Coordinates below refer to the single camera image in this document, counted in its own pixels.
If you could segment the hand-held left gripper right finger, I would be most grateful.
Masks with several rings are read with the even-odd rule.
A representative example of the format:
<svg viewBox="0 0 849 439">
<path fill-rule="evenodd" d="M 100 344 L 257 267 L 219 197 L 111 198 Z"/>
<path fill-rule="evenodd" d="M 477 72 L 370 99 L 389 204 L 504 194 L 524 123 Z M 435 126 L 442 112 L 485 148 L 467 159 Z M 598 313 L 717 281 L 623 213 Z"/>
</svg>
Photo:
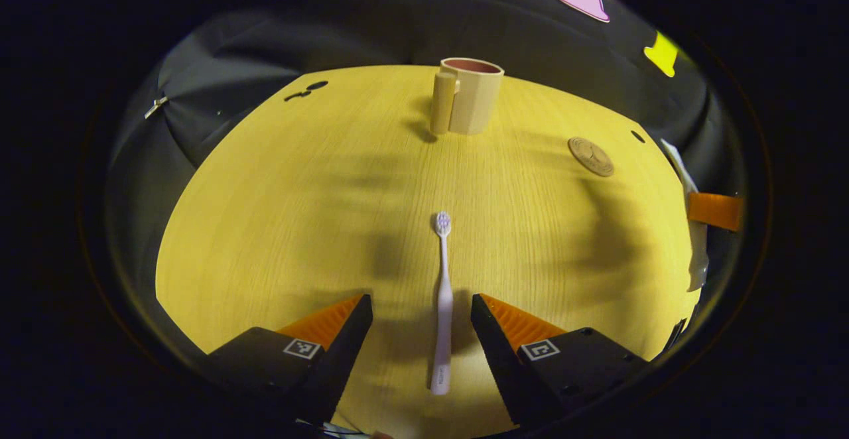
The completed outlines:
<svg viewBox="0 0 849 439">
<path fill-rule="evenodd" d="M 488 294 L 473 295 L 471 324 L 516 426 L 566 418 L 648 367 L 595 328 L 567 331 Z"/>
</svg>

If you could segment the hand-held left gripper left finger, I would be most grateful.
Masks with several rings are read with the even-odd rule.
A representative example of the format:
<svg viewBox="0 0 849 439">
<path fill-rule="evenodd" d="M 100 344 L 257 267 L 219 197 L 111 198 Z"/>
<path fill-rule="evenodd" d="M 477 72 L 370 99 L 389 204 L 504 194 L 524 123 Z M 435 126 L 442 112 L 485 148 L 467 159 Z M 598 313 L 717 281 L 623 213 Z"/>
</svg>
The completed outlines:
<svg viewBox="0 0 849 439">
<path fill-rule="evenodd" d="M 322 426 L 336 413 L 372 321 L 372 297 L 359 294 L 279 330 L 249 328 L 208 361 L 228 390 Z"/>
</svg>

